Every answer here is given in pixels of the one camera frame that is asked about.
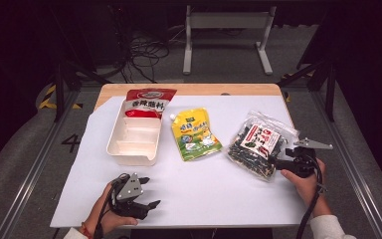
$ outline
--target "white sleeve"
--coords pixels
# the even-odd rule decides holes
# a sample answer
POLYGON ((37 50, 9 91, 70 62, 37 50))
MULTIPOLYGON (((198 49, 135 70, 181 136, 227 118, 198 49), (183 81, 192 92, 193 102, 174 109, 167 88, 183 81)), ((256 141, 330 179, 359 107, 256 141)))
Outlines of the white sleeve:
POLYGON ((334 215, 317 216, 309 223, 315 239, 355 239, 345 234, 334 215))
POLYGON ((71 228, 70 231, 65 235, 64 239, 88 239, 87 236, 80 233, 78 230, 71 228))

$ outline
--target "wooden table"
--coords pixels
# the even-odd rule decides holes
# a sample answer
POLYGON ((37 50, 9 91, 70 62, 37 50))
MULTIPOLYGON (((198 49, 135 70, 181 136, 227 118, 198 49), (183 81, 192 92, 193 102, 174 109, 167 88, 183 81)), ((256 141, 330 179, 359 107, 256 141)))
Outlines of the wooden table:
POLYGON ((178 96, 281 96, 276 84, 107 84, 101 88, 95 110, 113 96, 126 96, 131 89, 176 89, 178 96))

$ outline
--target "silver metal part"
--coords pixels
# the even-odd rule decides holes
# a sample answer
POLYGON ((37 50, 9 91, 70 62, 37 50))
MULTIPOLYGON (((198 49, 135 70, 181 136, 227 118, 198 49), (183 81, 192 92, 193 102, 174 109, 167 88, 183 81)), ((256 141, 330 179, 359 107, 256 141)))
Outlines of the silver metal part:
POLYGON ((293 143, 296 146, 306 147, 306 148, 319 148, 319 149, 333 149, 333 145, 325 144, 322 142, 317 142, 308 138, 302 139, 300 141, 293 143))
POLYGON ((116 196, 117 200, 136 197, 143 193, 137 173, 133 173, 116 196))

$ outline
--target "green snack package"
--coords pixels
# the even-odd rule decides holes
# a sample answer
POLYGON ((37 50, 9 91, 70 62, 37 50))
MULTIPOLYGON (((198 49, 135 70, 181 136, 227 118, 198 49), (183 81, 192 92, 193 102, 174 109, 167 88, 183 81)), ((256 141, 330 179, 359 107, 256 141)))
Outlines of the green snack package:
POLYGON ((184 161, 222 149, 222 143, 210 132, 209 115, 204 108, 178 114, 172 131, 184 161))

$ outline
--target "printed number 4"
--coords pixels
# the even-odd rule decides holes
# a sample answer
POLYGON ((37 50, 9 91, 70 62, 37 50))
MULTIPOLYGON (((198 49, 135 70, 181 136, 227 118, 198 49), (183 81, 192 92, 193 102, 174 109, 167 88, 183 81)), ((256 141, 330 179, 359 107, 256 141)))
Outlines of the printed number 4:
POLYGON ((76 144, 80 144, 80 141, 77 141, 78 138, 79 138, 79 136, 74 133, 69 138, 67 138, 64 141, 62 141, 62 144, 71 145, 70 152, 73 152, 74 151, 74 147, 76 146, 76 144))

